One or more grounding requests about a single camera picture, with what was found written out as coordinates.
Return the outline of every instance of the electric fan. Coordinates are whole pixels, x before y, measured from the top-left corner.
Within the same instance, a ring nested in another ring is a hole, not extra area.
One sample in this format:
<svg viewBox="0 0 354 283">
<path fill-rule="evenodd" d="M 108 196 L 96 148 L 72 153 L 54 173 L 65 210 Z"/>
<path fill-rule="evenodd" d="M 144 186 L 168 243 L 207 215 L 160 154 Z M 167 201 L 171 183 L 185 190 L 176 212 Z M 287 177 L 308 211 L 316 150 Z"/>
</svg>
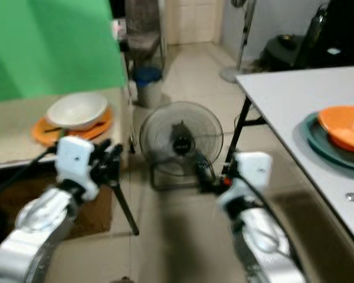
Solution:
<svg viewBox="0 0 354 283">
<path fill-rule="evenodd" d="M 151 163 L 152 186 L 159 189 L 155 170 L 172 176 L 194 175 L 197 153 L 213 163 L 222 149 L 223 131 L 219 120 L 207 108 L 180 101 L 161 106 L 148 116 L 141 126 L 139 140 Z"/>
</svg>

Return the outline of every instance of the dark green plate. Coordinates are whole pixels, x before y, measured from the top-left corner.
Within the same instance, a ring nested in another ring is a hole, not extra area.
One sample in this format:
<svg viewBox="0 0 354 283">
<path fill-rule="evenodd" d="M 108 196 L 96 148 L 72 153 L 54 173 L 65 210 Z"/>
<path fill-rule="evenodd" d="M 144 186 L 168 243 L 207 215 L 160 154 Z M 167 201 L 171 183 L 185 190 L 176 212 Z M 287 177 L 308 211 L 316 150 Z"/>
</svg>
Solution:
<svg viewBox="0 0 354 283">
<path fill-rule="evenodd" d="M 312 113 L 302 124 L 303 133 L 309 145 L 326 159 L 354 169 L 354 153 L 343 150 L 329 141 L 328 133 L 317 120 L 317 113 Z"/>
</svg>

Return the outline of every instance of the orange plate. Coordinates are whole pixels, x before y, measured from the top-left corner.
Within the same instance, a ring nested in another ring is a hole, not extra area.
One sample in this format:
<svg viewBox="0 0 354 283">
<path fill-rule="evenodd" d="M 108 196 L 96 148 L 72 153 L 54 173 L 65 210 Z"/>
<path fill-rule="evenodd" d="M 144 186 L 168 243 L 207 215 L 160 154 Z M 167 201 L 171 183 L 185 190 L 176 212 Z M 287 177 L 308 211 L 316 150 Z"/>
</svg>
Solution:
<svg viewBox="0 0 354 283">
<path fill-rule="evenodd" d="M 319 113 L 318 120 L 339 141 L 337 145 L 344 143 L 354 151 L 354 106 L 329 107 Z"/>
<path fill-rule="evenodd" d="M 78 136 L 87 140 L 91 140 L 95 137 L 101 135 L 104 131 L 108 130 L 113 122 L 113 116 L 111 109 L 107 109 L 103 114 L 102 119 L 97 122 L 90 130 L 87 131 L 68 131 L 69 136 Z M 56 127 L 47 123 L 45 118 L 39 120 L 31 130 L 31 135 L 33 138 L 43 144 L 44 146 L 52 146 L 58 139 L 61 130 L 55 130 Z"/>
</svg>

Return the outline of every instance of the black cable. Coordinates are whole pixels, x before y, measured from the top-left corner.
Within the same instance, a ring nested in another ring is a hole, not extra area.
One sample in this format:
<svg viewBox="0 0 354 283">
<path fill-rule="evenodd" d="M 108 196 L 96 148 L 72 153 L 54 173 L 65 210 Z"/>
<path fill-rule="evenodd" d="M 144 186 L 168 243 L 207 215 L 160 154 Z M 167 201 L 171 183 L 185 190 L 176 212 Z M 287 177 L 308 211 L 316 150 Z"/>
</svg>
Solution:
<svg viewBox="0 0 354 283">
<path fill-rule="evenodd" d="M 242 180 L 248 187 L 249 189 L 256 195 L 256 197 L 260 200 L 260 202 L 262 202 L 264 209 L 274 218 L 275 222 L 277 222 L 278 226 L 282 229 L 283 233 L 286 235 L 291 250 L 293 251 L 293 256 L 295 261 L 297 262 L 299 269 L 301 270 L 301 272 L 304 274 L 304 269 L 303 269 L 303 264 L 301 262 L 301 259 L 299 258 L 298 254 L 297 254 L 297 249 L 293 243 L 293 241 L 291 240 L 290 236 L 288 235 L 288 233 L 286 232 L 285 228 L 283 227 L 282 223 L 280 222 L 279 218 L 276 216 L 276 214 L 274 213 L 274 211 L 270 208 L 270 205 L 268 204 L 268 202 L 266 201 L 266 199 L 264 198 L 264 196 L 240 173 L 238 173 L 236 175 L 237 178 L 239 178 L 240 180 Z"/>
<path fill-rule="evenodd" d="M 49 147 L 46 151 L 38 155 L 36 158 L 34 158 L 29 164 L 24 166 L 23 168 L 19 169 L 19 171 L 16 172 L 10 179 L 8 179 L 4 184 L 1 184 L 0 186 L 0 194 L 7 189 L 10 185 L 12 185 L 21 175 L 23 175 L 27 170 L 29 170 L 33 165 L 37 164 L 44 156 L 46 156 L 49 153 L 55 153 L 56 146 Z"/>
</svg>

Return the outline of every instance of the green backdrop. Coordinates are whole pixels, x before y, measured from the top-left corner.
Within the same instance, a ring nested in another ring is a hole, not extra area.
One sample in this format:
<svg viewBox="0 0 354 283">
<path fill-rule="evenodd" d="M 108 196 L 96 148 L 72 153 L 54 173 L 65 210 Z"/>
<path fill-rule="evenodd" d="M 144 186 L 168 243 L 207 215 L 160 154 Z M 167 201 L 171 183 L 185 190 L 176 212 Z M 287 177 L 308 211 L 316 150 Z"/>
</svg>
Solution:
<svg viewBox="0 0 354 283">
<path fill-rule="evenodd" d="M 0 0 L 0 101 L 124 84 L 109 0 Z"/>
</svg>

